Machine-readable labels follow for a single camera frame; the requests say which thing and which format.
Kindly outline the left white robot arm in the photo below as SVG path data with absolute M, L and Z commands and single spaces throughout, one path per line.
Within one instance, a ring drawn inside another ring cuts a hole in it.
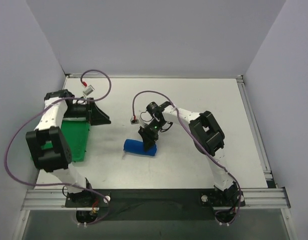
M 88 98 L 85 104 L 74 103 L 74 94 L 62 89 L 46 94 L 45 111 L 33 131 L 26 133 L 26 141 L 34 165 L 55 176 L 65 184 L 68 197 L 89 206 L 95 194 L 91 184 L 72 164 L 73 154 L 61 126 L 64 118 L 83 118 L 92 126 L 109 125 L 110 118 Z

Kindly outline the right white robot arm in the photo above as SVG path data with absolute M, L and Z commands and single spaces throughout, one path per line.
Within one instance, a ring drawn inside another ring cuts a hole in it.
M 215 198 L 222 205 L 242 200 L 242 191 L 235 177 L 227 169 L 224 154 L 225 135 L 213 114 L 177 108 L 166 101 L 161 105 L 151 102 L 146 107 L 152 117 L 149 123 L 141 121 L 138 130 L 147 151 L 158 141 L 159 133 L 166 124 L 178 124 L 184 128 L 194 142 L 196 149 L 205 155 L 212 172 Z

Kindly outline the blue towel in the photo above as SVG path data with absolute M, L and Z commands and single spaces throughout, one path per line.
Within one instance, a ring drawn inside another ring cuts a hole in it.
M 135 155 L 154 157 L 157 153 L 157 146 L 154 145 L 148 150 L 144 150 L 144 144 L 142 141 L 126 139 L 123 145 L 123 151 Z

